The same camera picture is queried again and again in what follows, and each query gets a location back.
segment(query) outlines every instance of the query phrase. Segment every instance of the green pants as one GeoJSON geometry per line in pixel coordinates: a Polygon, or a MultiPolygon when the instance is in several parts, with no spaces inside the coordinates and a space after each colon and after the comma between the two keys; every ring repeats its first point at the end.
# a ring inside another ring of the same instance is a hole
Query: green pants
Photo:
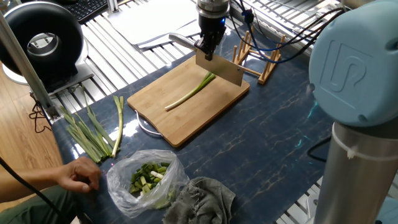
{"type": "MultiPolygon", "coordinates": [[[[64,214],[68,223],[76,217],[72,193],[59,186],[43,191],[43,194],[64,214]]],[[[38,196],[0,213],[1,224],[56,224],[63,223],[58,215],[38,196]]]]}

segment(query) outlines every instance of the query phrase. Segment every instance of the towel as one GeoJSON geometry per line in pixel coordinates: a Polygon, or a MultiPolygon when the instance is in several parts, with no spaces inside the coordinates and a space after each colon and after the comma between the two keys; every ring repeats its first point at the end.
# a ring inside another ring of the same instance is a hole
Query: towel
{"type": "Polygon", "coordinates": [[[221,182],[198,177],[184,187],[166,211],[163,224],[229,224],[235,196],[221,182]]]}

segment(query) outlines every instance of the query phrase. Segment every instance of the clear plastic bag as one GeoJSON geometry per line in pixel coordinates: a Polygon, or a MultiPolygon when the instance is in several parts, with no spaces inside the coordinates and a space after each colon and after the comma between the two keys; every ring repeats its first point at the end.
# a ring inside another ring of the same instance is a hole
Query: clear plastic bag
{"type": "Polygon", "coordinates": [[[127,217],[135,218],[150,208],[168,206],[180,193],[180,187],[189,181],[184,167],[172,151],[142,150],[115,164],[107,174],[108,192],[113,202],[127,217]],[[135,198],[129,193],[131,176],[146,163],[169,162],[170,165],[155,188],[148,194],[135,198]]]}

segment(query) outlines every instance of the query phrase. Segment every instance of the blue marble countertop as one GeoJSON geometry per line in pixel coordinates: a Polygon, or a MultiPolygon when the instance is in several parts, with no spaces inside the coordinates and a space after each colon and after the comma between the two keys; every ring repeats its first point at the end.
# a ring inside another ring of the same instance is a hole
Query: blue marble countertop
{"type": "MultiPolygon", "coordinates": [[[[261,42],[262,46],[272,47],[264,39],[261,42]]],[[[239,38],[230,33],[216,53],[231,59],[233,45],[239,45],[239,38]]],[[[192,55],[114,94],[127,99],[192,55]]],[[[265,64],[249,57],[245,66],[261,72],[265,64]]],[[[189,178],[217,179],[231,189],[236,194],[231,223],[276,221],[322,176],[324,164],[307,157],[305,151],[329,135],[332,120],[307,91],[306,63],[292,60],[276,66],[265,85],[258,85],[255,75],[245,73],[244,79],[251,85],[249,92],[177,149],[141,130],[135,112],[125,105],[121,152],[116,159],[108,159],[99,166],[103,171],[100,190],[78,199],[93,222],[161,223],[165,210],[147,210],[132,220],[125,217],[114,205],[106,186],[106,173],[113,164],[145,149],[171,150],[189,178]]],[[[104,129],[116,139],[118,114],[112,96],[91,107],[104,129]]],[[[90,124],[86,109],[78,114],[90,124]]],[[[67,125],[61,119],[52,126],[64,163],[82,152],[66,132],[67,125]]]]}

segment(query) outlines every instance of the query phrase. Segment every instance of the knife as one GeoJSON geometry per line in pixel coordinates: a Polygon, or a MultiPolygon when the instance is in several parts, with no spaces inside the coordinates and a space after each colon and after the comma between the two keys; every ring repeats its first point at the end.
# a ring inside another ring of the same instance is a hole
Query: knife
{"type": "Polygon", "coordinates": [[[213,54],[213,59],[208,61],[205,59],[205,53],[195,47],[195,43],[181,34],[169,34],[169,39],[176,43],[192,49],[197,53],[196,63],[202,68],[208,70],[215,75],[241,86],[244,70],[241,66],[236,65],[223,57],[213,54]]]}

